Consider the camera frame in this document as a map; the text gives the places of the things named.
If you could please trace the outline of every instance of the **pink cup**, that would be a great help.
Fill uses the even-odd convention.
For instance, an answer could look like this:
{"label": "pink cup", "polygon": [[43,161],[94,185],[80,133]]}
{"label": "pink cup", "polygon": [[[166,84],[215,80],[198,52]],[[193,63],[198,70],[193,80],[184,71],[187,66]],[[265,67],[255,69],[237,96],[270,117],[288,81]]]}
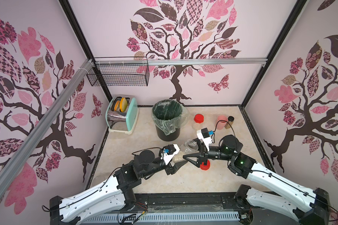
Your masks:
{"label": "pink cup", "polygon": [[[218,118],[217,118],[217,122],[218,122],[219,120],[228,121],[228,118],[227,118],[226,116],[224,116],[224,115],[219,115]],[[223,127],[225,126],[225,124],[227,124],[227,123],[226,123],[226,122],[223,122],[223,121],[220,121],[220,122],[218,123],[218,125],[217,125],[217,129],[218,129],[218,130],[223,129]]]}

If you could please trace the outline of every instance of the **red jar lid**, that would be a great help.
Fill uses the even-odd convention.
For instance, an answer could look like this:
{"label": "red jar lid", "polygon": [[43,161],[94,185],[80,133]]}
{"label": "red jar lid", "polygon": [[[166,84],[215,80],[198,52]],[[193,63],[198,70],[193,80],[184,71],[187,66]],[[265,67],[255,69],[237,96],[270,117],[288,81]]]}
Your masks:
{"label": "red jar lid", "polygon": [[208,170],[209,167],[210,167],[210,161],[209,160],[207,160],[207,165],[206,166],[204,165],[204,162],[202,162],[201,165],[200,165],[200,168],[202,170]]}
{"label": "red jar lid", "polygon": [[194,116],[194,121],[201,124],[204,122],[204,116],[202,114],[197,114]]}

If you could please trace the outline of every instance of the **wire basket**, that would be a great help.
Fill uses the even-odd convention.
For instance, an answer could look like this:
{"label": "wire basket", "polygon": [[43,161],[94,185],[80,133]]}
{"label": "wire basket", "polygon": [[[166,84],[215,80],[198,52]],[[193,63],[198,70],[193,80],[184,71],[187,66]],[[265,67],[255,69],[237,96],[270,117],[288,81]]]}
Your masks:
{"label": "wire basket", "polygon": [[146,57],[105,57],[87,77],[92,86],[148,86],[149,67]]}

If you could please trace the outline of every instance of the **marble floor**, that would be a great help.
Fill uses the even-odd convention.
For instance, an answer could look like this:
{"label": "marble floor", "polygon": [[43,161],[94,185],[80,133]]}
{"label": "marble floor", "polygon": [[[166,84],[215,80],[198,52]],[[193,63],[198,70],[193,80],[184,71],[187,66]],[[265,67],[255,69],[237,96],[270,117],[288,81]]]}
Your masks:
{"label": "marble floor", "polygon": [[[203,128],[214,130],[218,115],[233,116],[233,129],[236,137],[243,144],[242,152],[263,164],[263,160],[256,148],[248,127],[237,106],[188,107],[189,122],[181,128],[180,136],[165,142],[159,139],[153,120],[151,108],[139,108],[139,117],[134,132],[109,133],[98,166],[95,170],[91,187],[104,181],[113,169],[126,164],[133,159],[132,152],[151,148],[163,147],[168,144],[183,144],[188,139],[196,138],[196,131],[192,128],[194,116],[198,113],[204,116]],[[216,143],[225,136],[233,134],[231,129],[217,130]],[[191,163],[185,164],[173,175],[167,175],[164,170],[154,174],[148,180],[142,179],[142,184],[135,187],[135,193],[190,193],[190,192],[236,192],[241,184],[249,185],[260,191],[269,191],[266,187],[236,176],[227,168],[227,162],[210,160],[210,169],[201,170]]]}

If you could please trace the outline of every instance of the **trash can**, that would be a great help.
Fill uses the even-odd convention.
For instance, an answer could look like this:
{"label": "trash can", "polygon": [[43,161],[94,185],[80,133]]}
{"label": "trash can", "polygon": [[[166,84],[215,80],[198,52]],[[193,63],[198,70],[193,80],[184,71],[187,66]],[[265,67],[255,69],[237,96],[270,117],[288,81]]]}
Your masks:
{"label": "trash can", "polygon": [[158,101],[151,111],[158,137],[166,142],[179,137],[180,128],[188,122],[189,115],[184,106],[170,99]]}

